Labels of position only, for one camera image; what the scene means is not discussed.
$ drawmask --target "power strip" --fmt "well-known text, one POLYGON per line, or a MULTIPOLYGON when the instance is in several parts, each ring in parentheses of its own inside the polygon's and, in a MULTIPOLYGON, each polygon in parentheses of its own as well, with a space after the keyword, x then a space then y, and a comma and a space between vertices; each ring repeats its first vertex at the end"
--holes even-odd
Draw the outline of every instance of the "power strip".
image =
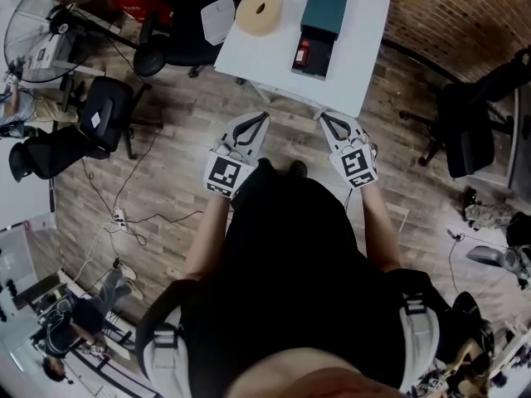
POLYGON ((116 222, 119 228, 123 231, 127 231, 127 223, 125 222, 125 212, 119 206, 113 211, 113 221, 116 222))

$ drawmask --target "tape roll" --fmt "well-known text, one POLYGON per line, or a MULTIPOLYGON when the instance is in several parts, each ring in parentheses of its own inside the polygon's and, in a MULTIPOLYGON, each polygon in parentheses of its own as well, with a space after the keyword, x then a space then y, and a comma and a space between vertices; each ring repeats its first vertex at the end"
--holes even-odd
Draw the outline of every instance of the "tape roll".
POLYGON ((282 0, 241 0, 236 11, 236 24, 253 36, 266 36, 280 22, 282 0))

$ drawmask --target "wooden floor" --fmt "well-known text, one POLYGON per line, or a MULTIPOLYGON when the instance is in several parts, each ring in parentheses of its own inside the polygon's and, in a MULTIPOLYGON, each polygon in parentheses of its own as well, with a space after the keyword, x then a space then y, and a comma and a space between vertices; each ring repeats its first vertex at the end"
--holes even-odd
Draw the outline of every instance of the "wooden floor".
MULTIPOLYGON (((132 60, 131 50, 119 48, 132 60)), ((104 66, 109 76, 126 80, 136 88, 140 86, 113 47, 102 49, 92 64, 104 66)), ((301 159, 308 165, 310 177, 322 182, 341 201, 345 200, 348 189, 329 163, 329 148, 319 124, 312 120, 311 108, 281 97, 266 105, 250 86, 238 86, 233 78, 212 68, 206 68, 194 80, 187 77, 186 71, 166 67, 146 80, 153 89, 144 96, 134 116, 153 120, 162 117, 164 129, 117 199, 116 193, 135 164, 127 159, 124 145, 121 143, 109 160, 85 160, 88 171, 94 173, 95 187, 109 207, 116 204, 124 208, 130 220, 157 212, 177 219, 202 210, 208 198, 202 175, 209 148, 221 136, 228 120, 257 110, 267 110, 271 117, 262 156, 277 168, 301 159)), ((404 56, 382 49, 359 121, 379 148, 380 183, 393 222, 400 231, 405 264, 429 273, 443 296, 453 302, 456 291, 448 254, 454 241, 447 229, 497 244, 504 243, 504 236, 500 231, 474 232, 466 227, 460 217, 460 199, 466 182, 450 178, 444 153, 429 167, 417 164, 429 143, 427 131, 412 121, 400 120, 397 112, 406 109, 428 118, 435 116, 434 96, 426 86, 428 80, 441 82, 404 56)), ((133 146, 140 157, 156 133, 157 129, 135 130, 133 146)), ((131 224, 147 243, 141 245, 135 237, 118 232, 112 235, 111 245, 109 233, 102 231, 98 236, 109 212, 91 188, 81 162, 56 178, 56 215, 57 234, 30 234, 38 275, 43 277, 64 267, 76 276, 92 247, 93 260, 80 276, 80 284, 89 288, 110 267, 115 258, 113 245, 122 260, 138 273, 137 285, 145 295, 141 303, 128 298, 122 304, 124 314, 133 321, 142 316, 172 280, 182 276, 185 255, 200 219, 200 215, 195 215, 169 224, 153 218, 131 224)), ((359 192, 352 195, 348 216, 364 251, 359 192)), ((105 227, 116 230, 110 223, 105 227)), ((515 315, 527 320, 531 317, 529 293, 519 291, 515 277, 465 258, 468 250, 483 244, 466 237, 455 247, 451 256, 455 286, 459 291, 469 290, 477 298, 484 316, 496 328, 515 315)))

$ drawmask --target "red box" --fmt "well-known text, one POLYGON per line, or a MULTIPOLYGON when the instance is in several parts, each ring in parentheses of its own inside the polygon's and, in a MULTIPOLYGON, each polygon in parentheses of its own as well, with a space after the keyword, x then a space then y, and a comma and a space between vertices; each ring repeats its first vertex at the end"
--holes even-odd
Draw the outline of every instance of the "red box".
POLYGON ((158 21, 163 25, 172 25, 173 9, 165 0, 114 0, 121 11, 143 23, 150 12, 158 11, 158 21))

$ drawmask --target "white cable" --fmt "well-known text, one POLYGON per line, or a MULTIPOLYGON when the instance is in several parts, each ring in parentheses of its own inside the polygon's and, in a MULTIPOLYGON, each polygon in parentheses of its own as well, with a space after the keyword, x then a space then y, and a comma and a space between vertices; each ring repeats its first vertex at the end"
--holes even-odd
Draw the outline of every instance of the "white cable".
POLYGON ((103 224, 101 225, 101 228, 100 228, 100 231, 98 231, 98 234, 95 236, 94 240, 92 241, 92 245, 90 245, 90 249, 89 251, 86 253, 85 255, 85 262, 83 263, 83 265, 81 266, 81 269, 80 269, 80 272, 77 274, 77 276, 74 278, 74 283, 77 282, 78 278, 80 278, 81 276, 81 273, 83 272, 83 269, 85 268, 85 266, 87 264, 89 264, 93 259, 94 259, 94 255, 95 255, 95 251, 96 251, 96 245, 98 244, 98 239, 100 238, 100 235, 101 235, 101 232, 103 231, 103 229, 105 228, 105 224, 107 224, 107 221, 109 221, 109 219, 112 217, 113 215, 112 214, 109 214, 109 216, 107 218, 105 218, 105 221, 103 222, 103 224))

